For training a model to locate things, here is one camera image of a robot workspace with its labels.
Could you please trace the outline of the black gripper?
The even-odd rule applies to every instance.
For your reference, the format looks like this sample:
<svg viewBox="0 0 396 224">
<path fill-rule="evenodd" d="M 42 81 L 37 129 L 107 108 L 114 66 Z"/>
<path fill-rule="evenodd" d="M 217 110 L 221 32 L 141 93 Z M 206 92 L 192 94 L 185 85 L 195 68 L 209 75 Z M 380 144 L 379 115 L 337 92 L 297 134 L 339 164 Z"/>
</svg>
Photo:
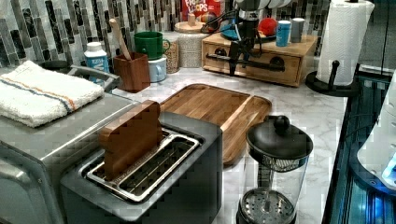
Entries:
<svg viewBox="0 0 396 224">
<path fill-rule="evenodd" d="M 229 51 L 229 57 L 230 57 L 229 68 L 230 68 L 231 77 L 234 75 L 234 72 L 236 70 L 237 61 L 239 58 L 239 47 L 241 48 L 241 50 L 245 52 L 243 55 L 243 61 L 245 62 L 245 64 L 242 65 L 242 68 L 247 67 L 246 62 L 249 60 L 249 57 L 251 56 L 251 50 L 254 48 L 255 40 L 259 38 L 257 31 L 258 24 L 259 24 L 258 20 L 255 21 L 247 21 L 242 19 L 237 20 L 236 33 L 238 40 L 231 42 L 230 51 Z"/>
</svg>

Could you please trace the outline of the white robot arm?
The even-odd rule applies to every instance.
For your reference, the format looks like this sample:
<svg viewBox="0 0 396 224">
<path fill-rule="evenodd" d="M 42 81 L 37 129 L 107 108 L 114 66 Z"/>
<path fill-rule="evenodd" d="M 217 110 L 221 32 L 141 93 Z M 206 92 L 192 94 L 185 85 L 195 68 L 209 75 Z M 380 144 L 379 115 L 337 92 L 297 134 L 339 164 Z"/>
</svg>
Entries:
<svg viewBox="0 0 396 224">
<path fill-rule="evenodd" d="M 233 2 L 237 12 L 234 24 L 237 40 L 231 43 L 228 54 L 230 75 L 234 75 L 239 63 L 270 71 L 284 71 L 285 66 L 280 63 L 259 63 L 248 59 L 260 58 L 262 55 L 262 40 L 258 32 L 260 14 L 265 8 L 285 6 L 284 0 L 234 0 Z"/>
</svg>

